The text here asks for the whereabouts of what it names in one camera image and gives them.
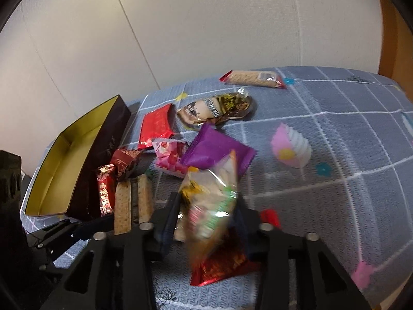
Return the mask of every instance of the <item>box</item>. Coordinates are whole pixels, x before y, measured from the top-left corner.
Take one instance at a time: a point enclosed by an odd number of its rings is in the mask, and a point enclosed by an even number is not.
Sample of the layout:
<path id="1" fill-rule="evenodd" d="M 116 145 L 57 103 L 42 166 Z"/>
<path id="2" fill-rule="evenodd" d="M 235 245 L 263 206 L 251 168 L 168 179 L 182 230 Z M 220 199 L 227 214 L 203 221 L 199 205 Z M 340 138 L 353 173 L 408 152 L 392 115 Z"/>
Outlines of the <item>box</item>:
<path id="1" fill-rule="evenodd" d="M 26 215 L 63 215 L 82 221 L 99 217 L 94 171 L 110 162 L 130 116 L 117 95 L 60 133 L 34 179 Z"/>

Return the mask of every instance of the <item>checkered fabric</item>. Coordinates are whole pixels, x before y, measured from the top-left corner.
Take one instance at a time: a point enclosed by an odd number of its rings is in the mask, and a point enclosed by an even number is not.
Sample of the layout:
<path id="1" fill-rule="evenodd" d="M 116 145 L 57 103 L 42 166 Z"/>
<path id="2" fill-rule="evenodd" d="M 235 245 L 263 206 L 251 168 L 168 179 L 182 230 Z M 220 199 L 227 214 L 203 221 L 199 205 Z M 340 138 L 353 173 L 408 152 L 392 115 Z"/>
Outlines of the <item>checkered fabric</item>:
<path id="1" fill-rule="evenodd" d="M 368 272 L 359 273 L 364 279 L 370 274 L 370 281 L 363 294 L 375 306 L 413 268 L 413 137 L 402 120 L 402 113 L 413 120 L 413 105 L 396 82 L 363 71 L 263 70 L 277 71 L 294 84 L 286 90 L 247 86 L 257 102 L 255 113 L 248 121 L 228 121 L 222 126 L 225 134 L 257 150 L 241 178 L 240 191 L 250 207 L 274 208 L 285 232 L 317 232 L 350 274 L 365 262 Z M 133 115 L 122 145 L 136 147 L 144 115 L 164 104 L 172 102 L 180 108 L 237 88 L 222 84 L 216 76 L 148 94 L 129 104 Z M 187 97 L 179 97 L 183 92 Z M 197 133 L 185 129 L 175 113 L 171 116 L 176 136 L 192 141 Z M 284 165 L 271 151 L 272 136 L 281 123 L 300 132 L 312 147 L 311 159 L 302 171 Z M 147 153 L 140 166 L 153 168 L 153 161 L 154 154 Z M 163 206 L 180 182 L 156 172 L 156 206 Z M 28 218 L 23 212 L 21 217 L 28 231 L 56 221 L 55 217 Z M 56 264 L 67 267 L 85 244 L 77 243 Z M 176 244 L 164 262 L 153 264 L 159 307 L 239 309 L 255 303 L 258 274 L 191 287 L 185 262 L 185 248 Z M 294 307 L 295 281 L 291 280 L 290 305 Z"/>

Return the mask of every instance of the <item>purple package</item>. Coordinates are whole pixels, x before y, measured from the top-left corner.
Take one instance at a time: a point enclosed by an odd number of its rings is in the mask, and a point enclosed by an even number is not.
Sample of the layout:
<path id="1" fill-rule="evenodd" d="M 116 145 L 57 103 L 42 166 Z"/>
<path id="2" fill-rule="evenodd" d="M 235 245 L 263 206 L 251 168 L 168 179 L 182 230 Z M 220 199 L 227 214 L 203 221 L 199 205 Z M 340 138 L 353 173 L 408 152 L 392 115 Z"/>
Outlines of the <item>purple package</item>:
<path id="1" fill-rule="evenodd" d="M 182 156 L 181 163 L 201 170 L 209 169 L 227 156 L 231 150 L 235 150 L 237 155 L 238 176 L 240 178 L 257 152 L 204 123 L 187 152 Z"/>

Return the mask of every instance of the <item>red package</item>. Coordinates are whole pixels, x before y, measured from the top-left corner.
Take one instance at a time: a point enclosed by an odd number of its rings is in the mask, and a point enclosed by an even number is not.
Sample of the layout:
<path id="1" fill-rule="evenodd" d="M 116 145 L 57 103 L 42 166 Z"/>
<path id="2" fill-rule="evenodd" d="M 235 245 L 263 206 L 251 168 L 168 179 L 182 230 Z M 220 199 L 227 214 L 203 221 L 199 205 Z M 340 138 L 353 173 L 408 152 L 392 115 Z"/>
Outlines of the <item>red package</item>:
<path id="1" fill-rule="evenodd" d="M 277 213 L 267 209 L 260 213 L 261 220 L 280 228 Z M 259 262 L 247 259 L 234 229 L 229 229 L 224 242 L 191 275 L 191 286 L 206 286 L 233 276 L 255 272 Z"/>
<path id="2" fill-rule="evenodd" d="M 96 171 L 101 216 L 112 213 L 115 208 L 115 173 L 113 164 L 100 166 Z"/>
<path id="3" fill-rule="evenodd" d="M 117 169 L 118 181 L 123 181 L 129 177 L 131 171 L 139 162 L 140 150 L 116 149 L 113 153 L 110 163 L 114 164 Z"/>
<path id="4" fill-rule="evenodd" d="M 168 122 L 168 111 L 171 105 L 167 104 L 143 117 L 138 145 L 139 150 L 152 147 L 152 139 L 156 137 L 168 138 L 173 135 Z"/>

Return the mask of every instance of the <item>metal bolt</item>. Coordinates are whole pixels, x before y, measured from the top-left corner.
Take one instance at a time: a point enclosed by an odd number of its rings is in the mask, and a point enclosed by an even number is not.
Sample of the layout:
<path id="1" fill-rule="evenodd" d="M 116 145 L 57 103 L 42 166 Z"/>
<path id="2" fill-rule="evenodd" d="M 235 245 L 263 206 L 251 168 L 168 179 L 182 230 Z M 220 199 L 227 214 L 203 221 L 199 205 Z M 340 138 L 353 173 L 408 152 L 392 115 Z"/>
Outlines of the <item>metal bolt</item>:
<path id="1" fill-rule="evenodd" d="M 140 223 L 139 224 L 139 228 L 142 231 L 150 231 L 151 229 L 153 229 L 154 225 L 152 223 L 149 222 L 144 222 L 144 223 Z"/>
<path id="2" fill-rule="evenodd" d="M 274 226 L 271 225 L 270 223 L 261 223 L 261 224 L 259 225 L 259 229 L 260 229 L 261 231 L 268 232 L 268 231 L 272 231 L 272 230 L 274 229 Z"/>
<path id="3" fill-rule="evenodd" d="M 97 240 L 97 241 L 106 239 L 106 233 L 104 233 L 104 232 L 96 232 L 96 233 L 93 235 L 93 238 L 94 238 L 95 240 Z"/>
<path id="4" fill-rule="evenodd" d="M 310 232 L 306 234 L 306 239 L 309 241 L 317 241 L 320 239 L 320 236 L 317 233 Z"/>

